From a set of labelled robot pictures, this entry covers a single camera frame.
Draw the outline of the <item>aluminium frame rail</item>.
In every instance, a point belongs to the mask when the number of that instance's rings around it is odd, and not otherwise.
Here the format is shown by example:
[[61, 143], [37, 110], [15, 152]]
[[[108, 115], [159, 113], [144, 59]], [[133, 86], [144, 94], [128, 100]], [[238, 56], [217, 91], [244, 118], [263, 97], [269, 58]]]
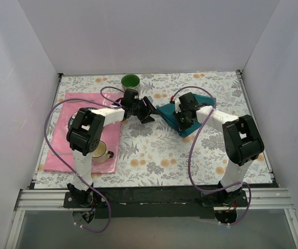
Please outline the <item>aluminium frame rail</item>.
[[[14, 225], [6, 248], [15, 248], [26, 211], [84, 211], [81, 207], [64, 207], [65, 189], [21, 190], [15, 204]], [[298, 221], [295, 206], [287, 188], [253, 188], [250, 209], [284, 210], [296, 248], [298, 248]]]

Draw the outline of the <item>pink placemat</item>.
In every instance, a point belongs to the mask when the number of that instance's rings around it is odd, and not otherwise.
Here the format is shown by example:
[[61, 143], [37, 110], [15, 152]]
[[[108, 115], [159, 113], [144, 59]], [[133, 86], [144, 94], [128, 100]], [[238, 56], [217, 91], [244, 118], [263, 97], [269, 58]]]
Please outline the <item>pink placemat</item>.
[[[111, 102], [104, 99], [100, 93], [65, 93], [65, 99], [80, 98], [92, 100], [103, 105], [111, 105]], [[55, 125], [55, 130], [52, 137], [51, 145], [57, 153], [70, 153], [72, 152], [69, 142], [66, 140], [68, 133], [68, 121], [70, 116], [82, 107], [100, 108], [100, 106], [84, 102], [70, 103], [66, 102], [61, 107], [61, 113]], [[120, 150], [120, 136], [121, 136], [121, 123], [116, 122], [110, 124], [103, 129], [101, 141], [103, 141], [109, 151], [114, 152], [114, 157], [108, 159], [106, 162], [97, 164], [92, 162], [92, 173], [115, 173], [117, 167], [118, 154]], [[70, 173], [71, 170], [59, 159], [57, 156], [51, 155], [52, 151], [48, 152], [45, 162], [44, 170], [52, 172]], [[69, 165], [74, 165], [73, 155], [61, 156]]]

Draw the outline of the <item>green inside floral mug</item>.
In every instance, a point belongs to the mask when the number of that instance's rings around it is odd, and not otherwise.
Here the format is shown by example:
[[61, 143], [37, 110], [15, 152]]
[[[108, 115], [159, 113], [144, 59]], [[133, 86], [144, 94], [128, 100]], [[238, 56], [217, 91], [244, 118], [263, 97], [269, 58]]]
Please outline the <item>green inside floral mug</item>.
[[122, 90], [126, 92], [126, 90], [131, 89], [140, 93], [140, 78], [135, 74], [126, 74], [121, 79]]

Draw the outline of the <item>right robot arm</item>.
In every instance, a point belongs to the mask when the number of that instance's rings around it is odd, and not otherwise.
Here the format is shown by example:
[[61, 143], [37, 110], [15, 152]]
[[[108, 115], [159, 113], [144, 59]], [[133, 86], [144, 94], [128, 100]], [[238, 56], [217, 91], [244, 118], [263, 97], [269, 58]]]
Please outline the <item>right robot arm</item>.
[[264, 151], [253, 117], [230, 115], [216, 109], [214, 105], [200, 104], [191, 92], [178, 99], [171, 98], [171, 102], [175, 105], [173, 115], [179, 131], [198, 122], [223, 134], [225, 152], [229, 158], [226, 171], [217, 189], [201, 190], [201, 199], [205, 205], [231, 205], [240, 196], [250, 165]]

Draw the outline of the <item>silver spoon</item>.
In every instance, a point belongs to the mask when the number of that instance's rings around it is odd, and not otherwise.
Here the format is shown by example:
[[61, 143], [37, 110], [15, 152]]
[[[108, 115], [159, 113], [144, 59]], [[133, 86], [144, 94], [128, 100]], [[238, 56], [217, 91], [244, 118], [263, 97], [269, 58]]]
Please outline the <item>silver spoon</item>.
[[53, 156], [56, 156], [56, 155], [59, 155], [59, 156], [62, 156], [62, 155], [72, 155], [73, 153], [72, 152], [70, 152], [70, 153], [51, 153], [51, 155], [53, 155]]

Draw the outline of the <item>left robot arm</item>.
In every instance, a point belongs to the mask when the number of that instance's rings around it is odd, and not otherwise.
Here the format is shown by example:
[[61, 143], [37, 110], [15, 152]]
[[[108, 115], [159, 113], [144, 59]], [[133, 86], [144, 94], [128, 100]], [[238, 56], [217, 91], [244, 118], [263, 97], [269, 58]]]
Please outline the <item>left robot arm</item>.
[[101, 109], [79, 109], [66, 136], [74, 159], [74, 179], [67, 188], [83, 208], [89, 207], [94, 200], [90, 189], [92, 156], [98, 148], [104, 127], [131, 116], [146, 124], [154, 121], [152, 115], [159, 114], [146, 96], [140, 98], [138, 91], [133, 89], [125, 90], [123, 97], [111, 103], [112, 106]]

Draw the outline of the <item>white plate blue rim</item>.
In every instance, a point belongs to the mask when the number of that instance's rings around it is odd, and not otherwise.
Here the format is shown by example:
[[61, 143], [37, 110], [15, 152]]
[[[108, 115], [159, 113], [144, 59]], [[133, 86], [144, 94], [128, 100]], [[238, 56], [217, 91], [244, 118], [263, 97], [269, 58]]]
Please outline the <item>white plate blue rim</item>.
[[75, 111], [75, 112], [70, 116], [69, 121], [68, 121], [68, 124], [67, 124], [68, 129], [71, 128], [71, 126], [72, 126], [72, 124], [73, 124], [73, 122], [74, 122], [74, 119], [75, 119], [77, 113], [78, 113], [78, 111]]

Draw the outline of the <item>silver fork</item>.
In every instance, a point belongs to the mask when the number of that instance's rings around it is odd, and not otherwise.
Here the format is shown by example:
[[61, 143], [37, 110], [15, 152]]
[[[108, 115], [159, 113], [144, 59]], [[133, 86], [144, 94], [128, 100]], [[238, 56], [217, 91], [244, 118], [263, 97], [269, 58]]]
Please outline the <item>silver fork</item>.
[[68, 102], [70, 102], [70, 103], [84, 102], [84, 103], [96, 104], [96, 102], [94, 102], [92, 100], [85, 100], [85, 99], [69, 99]]

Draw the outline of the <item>cream enamel cup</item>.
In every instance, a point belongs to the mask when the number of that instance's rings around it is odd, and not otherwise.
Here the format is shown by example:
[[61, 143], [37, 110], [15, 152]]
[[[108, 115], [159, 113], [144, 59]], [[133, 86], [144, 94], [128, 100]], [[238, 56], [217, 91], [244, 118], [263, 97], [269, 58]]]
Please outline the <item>cream enamel cup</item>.
[[114, 157], [114, 152], [109, 151], [107, 149], [106, 144], [103, 141], [100, 141], [97, 148], [92, 154], [92, 161], [94, 163], [101, 164], [106, 162], [109, 158], [113, 158], [113, 157]]

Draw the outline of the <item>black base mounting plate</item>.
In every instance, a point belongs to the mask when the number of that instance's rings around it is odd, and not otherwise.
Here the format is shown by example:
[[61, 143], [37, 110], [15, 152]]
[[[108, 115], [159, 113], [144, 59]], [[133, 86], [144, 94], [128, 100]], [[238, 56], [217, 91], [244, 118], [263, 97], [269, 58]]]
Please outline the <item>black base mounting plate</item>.
[[199, 217], [214, 219], [215, 208], [227, 210], [228, 205], [245, 208], [245, 190], [228, 196], [203, 193], [192, 186], [172, 187], [109, 187], [80, 191], [69, 187], [64, 208], [93, 209], [95, 218], [126, 217]]

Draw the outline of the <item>teal cloth napkin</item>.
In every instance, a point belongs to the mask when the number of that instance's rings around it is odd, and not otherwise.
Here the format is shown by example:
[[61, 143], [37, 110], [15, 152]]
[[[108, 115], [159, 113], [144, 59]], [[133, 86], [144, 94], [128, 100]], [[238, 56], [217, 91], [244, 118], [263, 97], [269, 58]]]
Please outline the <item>teal cloth napkin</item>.
[[[209, 96], [199, 95], [199, 94], [195, 94], [195, 93], [193, 95], [199, 104], [205, 103], [205, 104], [208, 104], [211, 106], [214, 105], [215, 98], [212, 99]], [[187, 137], [188, 135], [190, 135], [191, 133], [196, 131], [201, 126], [200, 123], [196, 122], [191, 127], [187, 128], [183, 131], [179, 131], [178, 127], [177, 127], [177, 121], [176, 121], [175, 117], [173, 116], [173, 112], [175, 111], [175, 104], [168, 103], [161, 107], [157, 106], [157, 110], [161, 114], [162, 118], [167, 122], [167, 124], [172, 129], [177, 131], [181, 137]]]

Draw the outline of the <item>floral tablecloth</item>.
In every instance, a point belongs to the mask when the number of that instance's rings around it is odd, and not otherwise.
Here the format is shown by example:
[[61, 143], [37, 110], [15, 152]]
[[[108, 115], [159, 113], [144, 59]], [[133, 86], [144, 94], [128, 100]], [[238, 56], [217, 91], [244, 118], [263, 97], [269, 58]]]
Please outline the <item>floral tablecloth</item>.
[[[212, 94], [217, 108], [242, 116], [249, 113], [243, 87], [235, 72], [140, 74], [140, 93], [155, 106], [173, 94]], [[223, 136], [209, 126], [200, 134], [180, 137], [159, 116], [149, 124], [137, 118], [121, 125], [115, 173], [92, 174], [95, 187], [215, 185], [226, 171]]]

